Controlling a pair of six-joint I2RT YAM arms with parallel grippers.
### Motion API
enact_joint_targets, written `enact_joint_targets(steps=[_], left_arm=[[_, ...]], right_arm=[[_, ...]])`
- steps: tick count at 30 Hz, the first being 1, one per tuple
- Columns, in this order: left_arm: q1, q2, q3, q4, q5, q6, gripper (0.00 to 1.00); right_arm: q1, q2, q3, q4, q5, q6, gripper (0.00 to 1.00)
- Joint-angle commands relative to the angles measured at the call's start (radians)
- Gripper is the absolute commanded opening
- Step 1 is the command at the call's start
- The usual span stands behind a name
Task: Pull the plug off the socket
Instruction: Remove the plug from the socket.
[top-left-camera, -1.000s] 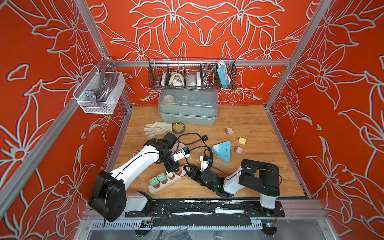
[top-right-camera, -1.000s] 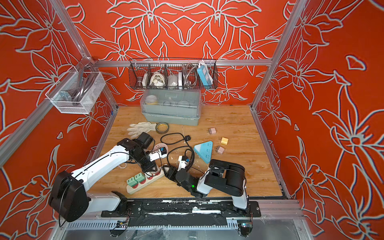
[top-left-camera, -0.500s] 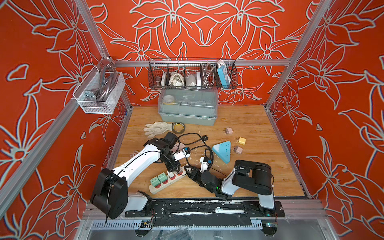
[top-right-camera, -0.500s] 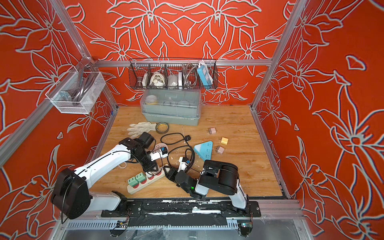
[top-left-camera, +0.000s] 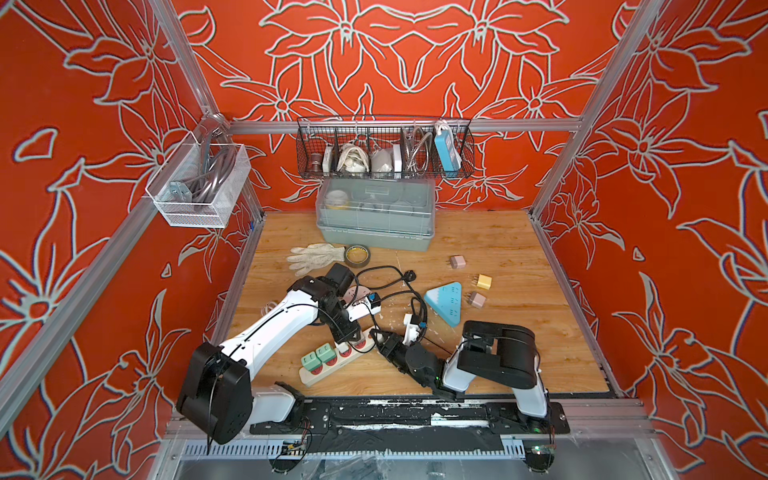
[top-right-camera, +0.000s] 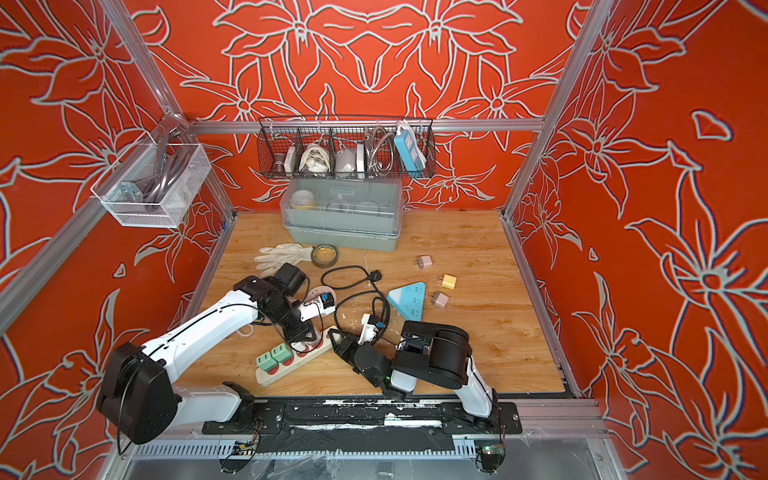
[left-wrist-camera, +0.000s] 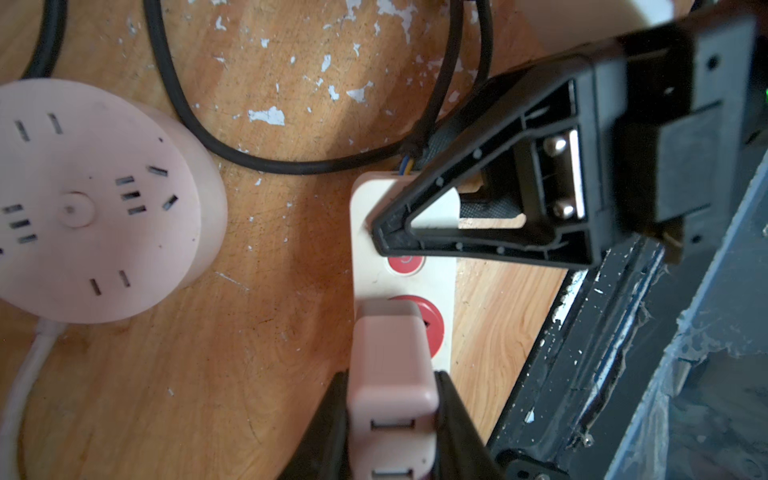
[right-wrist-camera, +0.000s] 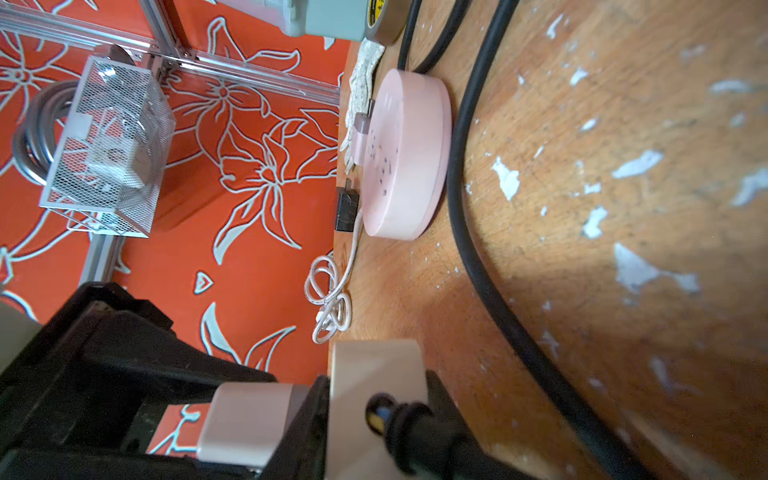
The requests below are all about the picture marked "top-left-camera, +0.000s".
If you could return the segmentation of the white power strip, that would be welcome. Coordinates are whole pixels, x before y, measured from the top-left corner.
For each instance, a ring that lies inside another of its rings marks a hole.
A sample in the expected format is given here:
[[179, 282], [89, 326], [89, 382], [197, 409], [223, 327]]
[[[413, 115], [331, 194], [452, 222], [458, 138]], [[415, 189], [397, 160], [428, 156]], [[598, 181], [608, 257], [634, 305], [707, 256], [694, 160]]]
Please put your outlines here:
[[372, 338], [372, 330], [373, 328], [364, 330], [362, 341], [357, 345], [349, 345], [348, 343], [336, 344], [334, 348], [337, 351], [337, 361], [333, 365], [323, 364], [321, 369], [318, 369], [314, 372], [308, 372], [302, 367], [301, 364], [301, 367], [298, 370], [301, 382], [305, 386], [313, 386], [319, 381], [329, 377], [331, 374], [361, 358], [363, 355], [373, 351], [375, 349], [375, 343]]

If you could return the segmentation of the green plug adapter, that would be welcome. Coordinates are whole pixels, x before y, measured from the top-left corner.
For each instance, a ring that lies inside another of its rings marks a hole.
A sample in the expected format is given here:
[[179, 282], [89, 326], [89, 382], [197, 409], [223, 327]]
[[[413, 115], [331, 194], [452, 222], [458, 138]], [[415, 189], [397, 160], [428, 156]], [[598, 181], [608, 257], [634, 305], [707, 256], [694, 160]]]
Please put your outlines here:
[[325, 343], [317, 348], [315, 354], [325, 365], [333, 365], [337, 361], [337, 351], [329, 343]]
[[309, 352], [301, 358], [302, 367], [308, 372], [314, 372], [321, 369], [323, 362], [317, 357], [314, 351]]

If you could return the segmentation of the pink plug adapter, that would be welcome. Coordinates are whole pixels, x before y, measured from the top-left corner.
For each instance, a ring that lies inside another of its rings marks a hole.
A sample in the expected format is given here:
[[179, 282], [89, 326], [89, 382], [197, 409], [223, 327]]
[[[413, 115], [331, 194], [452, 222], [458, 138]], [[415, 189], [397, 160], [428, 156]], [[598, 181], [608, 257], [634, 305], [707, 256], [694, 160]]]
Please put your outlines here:
[[463, 269], [467, 266], [466, 259], [463, 255], [453, 255], [449, 258], [449, 264], [453, 269]]
[[467, 296], [467, 303], [477, 309], [481, 309], [485, 305], [486, 300], [487, 298], [479, 292], [471, 292]]

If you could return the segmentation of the yellow plug adapter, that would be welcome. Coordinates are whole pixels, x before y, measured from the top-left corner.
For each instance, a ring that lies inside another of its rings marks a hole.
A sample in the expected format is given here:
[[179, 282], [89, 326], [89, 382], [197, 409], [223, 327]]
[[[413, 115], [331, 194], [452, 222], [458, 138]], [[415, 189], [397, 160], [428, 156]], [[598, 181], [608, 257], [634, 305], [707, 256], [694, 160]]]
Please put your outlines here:
[[490, 290], [493, 279], [490, 276], [479, 274], [475, 277], [475, 285], [484, 290]]

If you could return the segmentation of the pink round power socket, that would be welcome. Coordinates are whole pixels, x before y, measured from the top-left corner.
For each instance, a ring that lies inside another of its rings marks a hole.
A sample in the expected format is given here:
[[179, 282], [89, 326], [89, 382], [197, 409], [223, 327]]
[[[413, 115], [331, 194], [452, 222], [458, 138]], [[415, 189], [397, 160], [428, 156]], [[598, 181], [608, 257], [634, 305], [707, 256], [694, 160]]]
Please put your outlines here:
[[351, 305], [356, 301], [359, 301], [360, 299], [366, 297], [370, 293], [371, 293], [371, 290], [365, 286], [353, 285], [346, 291], [342, 299], [346, 305]]

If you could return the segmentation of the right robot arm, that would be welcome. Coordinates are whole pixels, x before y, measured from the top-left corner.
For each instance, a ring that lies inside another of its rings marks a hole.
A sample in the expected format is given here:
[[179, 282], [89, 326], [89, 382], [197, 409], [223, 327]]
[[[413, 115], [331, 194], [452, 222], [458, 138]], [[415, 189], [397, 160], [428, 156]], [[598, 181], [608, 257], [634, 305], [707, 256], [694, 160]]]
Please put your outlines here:
[[549, 413], [535, 334], [526, 327], [468, 320], [446, 360], [394, 332], [375, 328], [372, 338], [383, 358], [435, 396], [457, 400], [482, 378], [510, 388], [523, 417], [543, 419]]

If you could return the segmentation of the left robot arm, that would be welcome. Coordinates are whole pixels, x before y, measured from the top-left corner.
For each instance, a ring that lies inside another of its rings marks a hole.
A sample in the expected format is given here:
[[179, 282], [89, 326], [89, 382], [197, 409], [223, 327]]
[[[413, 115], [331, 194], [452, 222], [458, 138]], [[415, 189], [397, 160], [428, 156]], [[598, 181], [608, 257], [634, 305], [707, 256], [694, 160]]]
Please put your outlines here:
[[241, 333], [220, 344], [202, 343], [191, 355], [176, 411], [220, 445], [252, 425], [287, 420], [300, 394], [282, 384], [255, 390], [252, 381], [288, 340], [311, 324], [328, 327], [337, 344], [365, 341], [359, 320], [380, 312], [381, 297], [370, 293], [345, 302], [355, 280], [348, 267], [335, 263], [324, 276], [296, 280], [277, 306]]

